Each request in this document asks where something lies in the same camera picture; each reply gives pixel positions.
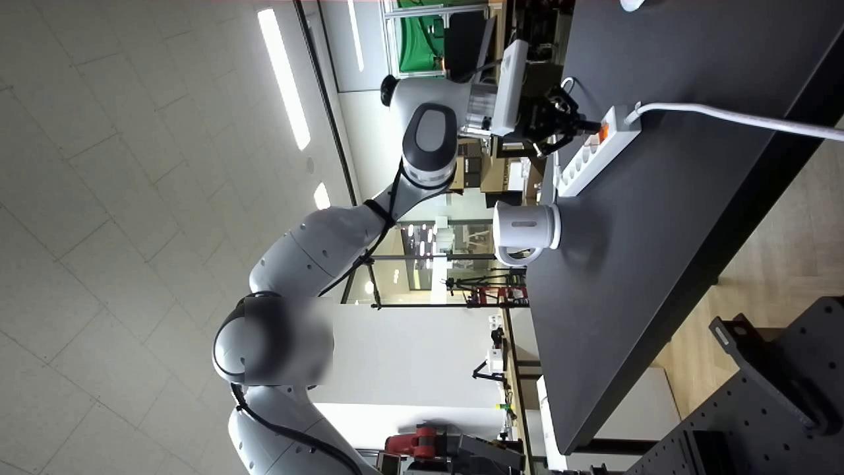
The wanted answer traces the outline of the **green screen in metal frame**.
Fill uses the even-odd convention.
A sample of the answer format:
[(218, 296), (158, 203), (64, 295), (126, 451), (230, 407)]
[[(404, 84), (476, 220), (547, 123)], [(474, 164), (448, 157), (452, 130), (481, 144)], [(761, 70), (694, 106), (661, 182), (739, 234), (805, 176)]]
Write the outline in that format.
[(445, 75), (445, 35), (467, 13), (489, 18), (488, 0), (380, 0), (388, 71), (395, 77)]

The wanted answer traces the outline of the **white electric kettle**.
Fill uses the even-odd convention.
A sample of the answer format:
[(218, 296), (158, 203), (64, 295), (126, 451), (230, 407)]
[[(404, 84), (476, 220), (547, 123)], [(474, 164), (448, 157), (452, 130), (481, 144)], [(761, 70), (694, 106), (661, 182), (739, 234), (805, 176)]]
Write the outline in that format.
[(558, 249), (562, 220), (557, 205), (510, 206), (493, 209), (494, 254), (506, 267), (525, 267), (545, 249)]

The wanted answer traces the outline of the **white power strip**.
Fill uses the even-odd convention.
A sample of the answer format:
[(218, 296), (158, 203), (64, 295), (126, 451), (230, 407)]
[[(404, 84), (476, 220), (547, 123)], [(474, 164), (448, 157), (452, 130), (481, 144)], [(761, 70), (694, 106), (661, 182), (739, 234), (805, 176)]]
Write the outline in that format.
[(641, 133), (631, 106), (612, 106), (572, 154), (555, 153), (555, 198), (576, 197)]

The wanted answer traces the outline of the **black metal bracket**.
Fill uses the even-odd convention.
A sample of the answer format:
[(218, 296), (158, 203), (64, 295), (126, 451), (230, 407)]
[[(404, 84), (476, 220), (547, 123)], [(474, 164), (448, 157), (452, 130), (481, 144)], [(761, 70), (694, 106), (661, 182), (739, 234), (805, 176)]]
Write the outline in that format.
[(709, 331), (744, 378), (795, 418), (807, 435), (825, 437), (841, 431), (844, 419), (831, 401), (745, 315), (739, 313), (730, 321), (715, 317)]

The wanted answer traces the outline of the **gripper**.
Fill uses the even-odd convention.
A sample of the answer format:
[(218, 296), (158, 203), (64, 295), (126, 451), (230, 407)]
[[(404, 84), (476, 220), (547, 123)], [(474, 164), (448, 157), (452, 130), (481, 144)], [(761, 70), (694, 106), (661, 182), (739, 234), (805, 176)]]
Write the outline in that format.
[[(553, 135), (553, 106), (561, 120), (561, 129)], [(576, 137), (600, 132), (602, 123), (590, 121), (579, 111), (578, 103), (565, 89), (549, 89), (545, 96), (521, 96), (514, 138), (537, 142), (537, 157), (546, 157), (570, 144)]]

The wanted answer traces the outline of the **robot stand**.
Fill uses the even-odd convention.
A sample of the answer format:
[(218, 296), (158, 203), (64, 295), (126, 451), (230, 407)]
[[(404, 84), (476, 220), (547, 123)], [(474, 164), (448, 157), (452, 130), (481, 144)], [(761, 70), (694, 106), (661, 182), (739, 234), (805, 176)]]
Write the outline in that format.
[[(771, 342), (844, 419), (844, 296), (815, 301)], [(844, 425), (807, 435), (738, 369), (624, 475), (844, 475)]]

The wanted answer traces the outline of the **red machine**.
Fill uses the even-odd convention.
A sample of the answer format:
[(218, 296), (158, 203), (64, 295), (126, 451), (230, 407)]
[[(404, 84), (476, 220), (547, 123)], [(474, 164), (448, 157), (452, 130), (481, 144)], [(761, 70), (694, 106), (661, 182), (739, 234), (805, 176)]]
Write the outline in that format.
[(444, 425), (419, 424), (412, 433), (393, 435), (385, 441), (384, 451), (414, 460), (435, 460), (449, 457), (449, 435)]

